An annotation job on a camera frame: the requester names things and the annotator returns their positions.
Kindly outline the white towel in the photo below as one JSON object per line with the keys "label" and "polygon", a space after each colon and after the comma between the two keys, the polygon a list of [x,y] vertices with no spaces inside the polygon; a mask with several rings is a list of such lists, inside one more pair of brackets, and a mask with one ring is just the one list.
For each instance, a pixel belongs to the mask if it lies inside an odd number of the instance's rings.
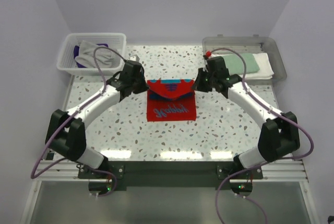
{"label": "white towel", "polygon": [[255,65],[247,61],[246,62],[246,80],[270,80],[274,76],[274,72],[269,62],[269,56],[267,53],[253,53],[255,62],[259,67],[257,72],[251,73],[251,70],[254,70]]}

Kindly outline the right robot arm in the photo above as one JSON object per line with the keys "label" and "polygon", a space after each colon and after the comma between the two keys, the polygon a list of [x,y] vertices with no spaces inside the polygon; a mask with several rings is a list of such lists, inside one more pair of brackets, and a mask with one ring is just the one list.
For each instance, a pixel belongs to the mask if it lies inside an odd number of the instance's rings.
{"label": "right robot arm", "polygon": [[193,89],[222,94],[241,107],[260,128],[258,144],[233,158],[232,171],[237,178],[245,178],[254,166],[276,161],[299,149],[297,118],[292,112],[283,113],[253,93],[241,76],[229,73],[222,57],[208,58],[205,63],[198,70]]}

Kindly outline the colourful striped towel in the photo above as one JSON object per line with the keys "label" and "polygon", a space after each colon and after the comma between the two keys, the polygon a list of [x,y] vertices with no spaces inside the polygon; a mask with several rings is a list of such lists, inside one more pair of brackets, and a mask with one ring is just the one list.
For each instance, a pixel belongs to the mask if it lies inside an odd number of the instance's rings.
{"label": "colourful striped towel", "polygon": [[194,121],[197,117],[192,79],[148,80],[147,121]]}

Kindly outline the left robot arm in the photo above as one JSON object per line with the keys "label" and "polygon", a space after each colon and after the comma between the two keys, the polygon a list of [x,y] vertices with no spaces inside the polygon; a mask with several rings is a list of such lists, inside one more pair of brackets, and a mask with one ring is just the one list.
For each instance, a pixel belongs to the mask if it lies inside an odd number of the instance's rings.
{"label": "left robot arm", "polygon": [[128,60],[121,71],[80,105],[67,111],[56,110],[51,116],[45,145],[64,158],[90,168],[96,178],[110,171],[109,160],[100,152],[87,146],[86,129],[108,108],[120,103],[131,94],[148,90],[144,68]]}

